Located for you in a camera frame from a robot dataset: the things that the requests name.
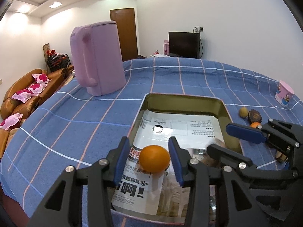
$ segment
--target pillow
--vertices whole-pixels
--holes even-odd
[[[47,86],[45,83],[34,83],[30,85],[27,90],[33,92],[36,95],[39,95]]]
[[[20,113],[9,116],[5,120],[3,120],[3,122],[0,124],[0,128],[4,130],[8,130],[11,126],[17,124],[21,120],[22,116],[23,114]]]
[[[17,91],[15,94],[13,94],[12,99],[22,101],[23,103],[26,103],[29,99],[34,97],[35,94],[27,89],[23,89],[20,91]]]
[[[37,83],[48,83],[50,80],[48,79],[47,75],[42,74],[33,74],[32,75]]]

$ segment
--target checkered tablecloth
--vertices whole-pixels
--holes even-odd
[[[300,124],[303,103],[294,96],[288,108],[275,100],[278,82],[234,66],[186,58],[150,58],[124,63],[126,85],[115,93],[91,96],[72,80],[41,105],[10,142],[0,164],[6,195],[31,216],[67,165],[82,168],[107,155],[127,135],[146,93],[211,96],[223,100],[233,122],[242,106],[263,117]],[[277,170],[275,150],[241,141],[242,151],[262,169]],[[87,226],[86,197],[83,225]],[[138,220],[113,213],[115,226],[139,226]]]

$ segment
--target small orange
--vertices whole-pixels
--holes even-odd
[[[143,148],[139,155],[139,163],[149,173],[159,173],[168,168],[170,162],[169,152],[158,145]]]
[[[261,125],[261,124],[260,124],[259,122],[253,122],[253,123],[250,125],[250,127],[252,127],[252,128],[257,128],[258,125]]]

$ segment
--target paper cup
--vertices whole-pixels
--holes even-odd
[[[280,80],[276,92],[276,100],[283,106],[287,107],[290,99],[294,95],[293,89],[284,81]]]

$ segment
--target television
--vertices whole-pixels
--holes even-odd
[[[200,34],[169,32],[169,56],[200,58]]]

